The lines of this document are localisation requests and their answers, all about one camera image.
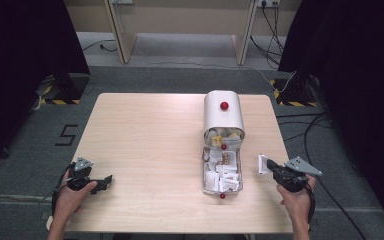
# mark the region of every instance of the wall outlet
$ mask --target wall outlet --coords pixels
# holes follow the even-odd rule
[[[262,7],[263,1],[266,1],[266,8],[274,8],[276,5],[279,7],[280,4],[280,0],[257,0],[257,7]]]

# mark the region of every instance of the red knob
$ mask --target red knob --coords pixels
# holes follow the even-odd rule
[[[229,108],[229,104],[227,102],[220,103],[220,108],[223,111],[226,111]]]

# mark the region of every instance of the yellow and black hazard tape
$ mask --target yellow and black hazard tape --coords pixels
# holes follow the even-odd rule
[[[274,87],[274,84],[276,83],[276,81],[271,80],[270,83]],[[294,107],[316,107],[317,106],[316,103],[310,99],[309,99],[310,101],[284,101],[282,100],[282,93],[279,93],[277,88],[274,89],[273,94],[277,104],[282,106],[294,106]]]
[[[74,100],[71,100],[71,99],[52,99],[52,97],[47,96],[48,94],[50,94],[53,87],[54,87],[54,85],[51,84],[45,89],[45,92],[43,93],[41,104],[53,104],[53,105],[79,104],[80,100],[77,100],[77,99],[74,99]]]
[[[80,100],[42,99],[42,104],[67,105],[79,104]]]

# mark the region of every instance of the wooden table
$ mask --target wooden table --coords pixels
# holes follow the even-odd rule
[[[73,161],[113,175],[88,196],[67,231],[129,233],[291,233],[272,175],[258,154],[288,160],[269,97],[239,95],[245,126],[244,188],[220,199],[202,192],[204,94],[105,93],[99,96]]]

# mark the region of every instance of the hand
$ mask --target hand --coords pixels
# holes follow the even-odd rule
[[[310,175],[306,175],[308,184],[314,191],[316,179]],[[294,239],[310,239],[308,235],[308,212],[310,211],[310,197],[305,189],[299,192],[291,193],[282,185],[277,185],[277,191],[282,195],[281,205],[286,207],[289,218],[292,221],[294,231]]]
[[[63,180],[68,178],[68,173],[69,170],[65,172]],[[79,191],[71,190],[66,184],[63,183],[60,186],[53,221],[48,233],[48,240],[64,238],[65,225],[71,215],[77,211],[80,203],[98,183],[96,181],[90,182]]]

